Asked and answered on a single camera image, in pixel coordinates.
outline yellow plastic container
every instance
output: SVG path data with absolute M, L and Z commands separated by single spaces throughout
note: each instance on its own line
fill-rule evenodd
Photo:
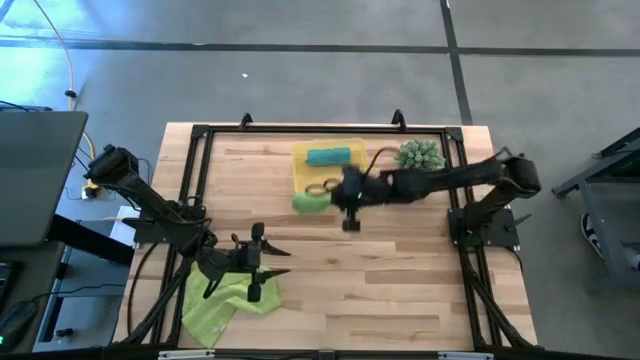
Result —
M 369 163 L 367 151 L 362 139 L 343 139 L 328 141 L 306 141 L 293 145 L 293 188 L 295 192 L 304 192 L 312 184 L 321 184 L 327 179 L 342 180 L 342 166 L 309 166 L 307 152 L 312 149 L 349 148 L 351 150 L 351 164 L 358 165 L 364 171 Z

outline gray concrete floor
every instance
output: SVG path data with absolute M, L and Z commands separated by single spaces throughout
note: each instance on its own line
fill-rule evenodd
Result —
M 166 42 L 446 44 L 437 0 L 41 0 L 66 37 Z M 638 48 L 632 0 L 451 0 L 461 46 Z M 30 0 L 15 0 L 0 35 L 51 36 Z M 388 122 L 459 125 L 448 55 L 74 50 L 78 109 L 98 147 L 114 143 L 155 163 L 170 121 Z M 524 276 L 540 344 L 639 357 L 640 294 L 588 295 L 604 271 L 581 238 L 576 196 L 548 190 L 637 120 L 640 58 L 462 56 L 474 124 L 496 147 L 536 161 L 545 191 L 516 201 Z M 0 48 L 0 99 L 65 109 L 59 49 Z M 79 196 L 81 167 L 67 181 Z M 124 202 L 63 198 L 73 219 L 113 216 Z

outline green plush toy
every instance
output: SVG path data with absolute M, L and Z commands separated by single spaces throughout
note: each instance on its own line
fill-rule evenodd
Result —
M 413 139 L 400 146 L 396 163 L 403 169 L 438 170 L 444 166 L 444 158 L 435 142 Z

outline green towel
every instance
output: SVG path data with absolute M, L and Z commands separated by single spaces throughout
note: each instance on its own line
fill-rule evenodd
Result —
M 247 301 L 250 282 L 251 274 L 227 273 L 213 294 L 203 299 L 209 279 L 202 275 L 197 264 L 193 264 L 182 306 L 184 328 L 202 346 L 212 348 L 236 310 L 264 315 L 280 306 L 280 294 L 274 279 L 262 285 L 262 297 L 257 303 Z

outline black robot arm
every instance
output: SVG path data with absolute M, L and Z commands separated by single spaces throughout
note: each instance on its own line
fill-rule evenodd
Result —
M 264 224 L 251 228 L 251 240 L 240 241 L 233 234 L 233 249 L 218 249 L 218 239 L 209 230 L 211 219 L 206 218 L 204 208 L 176 201 L 167 201 L 138 176 L 138 159 L 124 148 L 107 145 L 104 152 L 89 164 L 85 175 L 94 184 L 112 189 L 125 199 L 135 202 L 144 210 L 147 219 L 139 224 L 152 222 L 164 232 L 166 242 L 176 246 L 182 256 L 180 267 L 169 281 L 157 302 L 145 319 L 122 343 L 140 343 L 153 322 L 166 307 L 175 290 L 183 283 L 194 262 L 200 272 L 209 279 L 203 297 L 208 298 L 227 272 L 251 274 L 247 300 L 260 301 L 261 285 L 268 279 L 289 270 L 259 271 L 261 253 L 288 256 L 289 253 L 270 245 L 264 236 Z
M 331 190 L 331 203 L 347 212 L 345 231 L 359 231 L 356 213 L 362 207 L 407 204 L 435 191 L 495 185 L 482 200 L 465 206 L 469 227 L 477 227 L 515 198 L 529 198 L 540 191 L 534 163 L 523 155 L 512 155 L 506 148 L 480 163 L 438 171 L 396 169 L 373 177 L 357 167 L 345 166 L 343 173 L 343 181 Z

